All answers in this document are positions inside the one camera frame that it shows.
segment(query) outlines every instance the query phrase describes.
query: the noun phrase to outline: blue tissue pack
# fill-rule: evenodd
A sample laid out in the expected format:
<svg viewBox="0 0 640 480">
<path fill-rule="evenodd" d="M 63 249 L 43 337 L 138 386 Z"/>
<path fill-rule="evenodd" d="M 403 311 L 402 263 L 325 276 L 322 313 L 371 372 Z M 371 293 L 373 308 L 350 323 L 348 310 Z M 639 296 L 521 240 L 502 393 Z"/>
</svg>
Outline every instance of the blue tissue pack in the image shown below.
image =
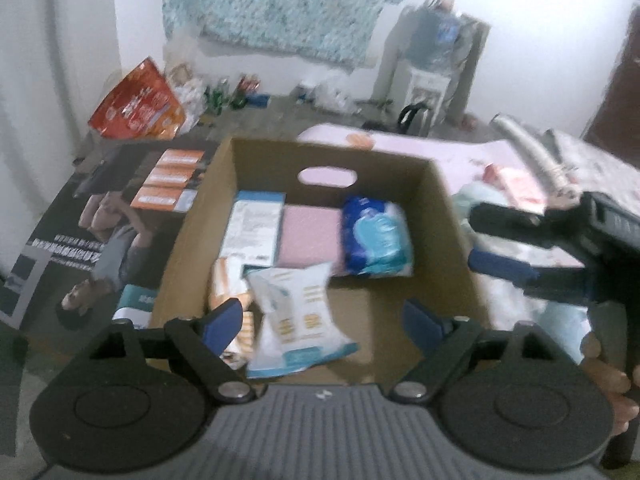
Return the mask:
<svg viewBox="0 0 640 480">
<path fill-rule="evenodd" d="M 414 256 L 404 211 L 392 202 L 350 197 L 342 208 L 348 274 L 411 276 Z"/>
</svg>

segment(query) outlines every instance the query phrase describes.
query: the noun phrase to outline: orange label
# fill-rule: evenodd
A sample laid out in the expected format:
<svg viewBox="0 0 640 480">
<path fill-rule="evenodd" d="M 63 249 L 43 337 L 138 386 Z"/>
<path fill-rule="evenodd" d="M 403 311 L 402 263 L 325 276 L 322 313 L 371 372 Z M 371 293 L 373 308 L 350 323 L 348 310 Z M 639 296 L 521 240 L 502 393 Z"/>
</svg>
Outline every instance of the orange label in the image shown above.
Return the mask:
<svg viewBox="0 0 640 480">
<path fill-rule="evenodd" d="M 195 168 L 203 155 L 204 152 L 196 150 L 166 150 L 156 166 L 191 166 Z"/>
<path fill-rule="evenodd" d="M 183 188 L 193 174 L 194 167 L 155 167 L 146 178 L 144 186 Z"/>
<path fill-rule="evenodd" d="M 181 194 L 181 189 L 143 186 L 132 200 L 131 206 L 138 209 L 173 211 Z"/>
</svg>

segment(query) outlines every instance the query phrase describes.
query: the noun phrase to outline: white snack bag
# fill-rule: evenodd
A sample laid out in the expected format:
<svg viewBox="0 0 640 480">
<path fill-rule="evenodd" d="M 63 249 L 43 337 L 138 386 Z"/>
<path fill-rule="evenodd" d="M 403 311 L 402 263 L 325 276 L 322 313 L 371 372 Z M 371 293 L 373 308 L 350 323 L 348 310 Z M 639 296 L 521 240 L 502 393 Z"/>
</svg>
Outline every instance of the white snack bag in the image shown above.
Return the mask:
<svg viewBox="0 0 640 480">
<path fill-rule="evenodd" d="M 250 379 L 279 377 L 350 355 L 358 344 L 334 325 L 326 286 L 332 263 L 306 269 L 263 269 L 247 275 L 264 314 Z"/>
</svg>

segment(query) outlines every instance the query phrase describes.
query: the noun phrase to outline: wet wipes package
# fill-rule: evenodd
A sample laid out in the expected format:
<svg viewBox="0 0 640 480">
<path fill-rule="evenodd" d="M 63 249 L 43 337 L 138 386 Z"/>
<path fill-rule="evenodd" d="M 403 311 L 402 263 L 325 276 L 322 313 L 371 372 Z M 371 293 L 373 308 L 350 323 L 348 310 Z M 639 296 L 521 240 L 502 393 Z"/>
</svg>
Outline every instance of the wet wipes package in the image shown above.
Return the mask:
<svg viewBox="0 0 640 480">
<path fill-rule="evenodd" d="M 279 377 L 346 357 L 358 350 L 331 316 L 326 286 L 332 263 L 306 269 L 256 270 L 247 275 L 264 314 L 246 368 L 250 379 Z"/>
<path fill-rule="evenodd" d="M 344 263 L 349 274 L 411 276 L 413 250 L 402 209 L 350 197 L 342 208 Z"/>
</svg>

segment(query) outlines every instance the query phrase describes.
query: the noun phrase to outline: red bag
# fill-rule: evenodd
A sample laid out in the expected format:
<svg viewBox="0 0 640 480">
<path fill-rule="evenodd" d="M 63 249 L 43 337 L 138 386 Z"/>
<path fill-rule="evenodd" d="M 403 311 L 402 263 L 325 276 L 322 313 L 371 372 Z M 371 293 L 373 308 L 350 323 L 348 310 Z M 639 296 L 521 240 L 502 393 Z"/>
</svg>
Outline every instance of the red bag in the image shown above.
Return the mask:
<svg viewBox="0 0 640 480">
<path fill-rule="evenodd" d="M 147 57 L 118 83 L 89 119 L 108 139 L 151 136 L 173 139 L 185 114 L 169 85 Z"/>
</svg>

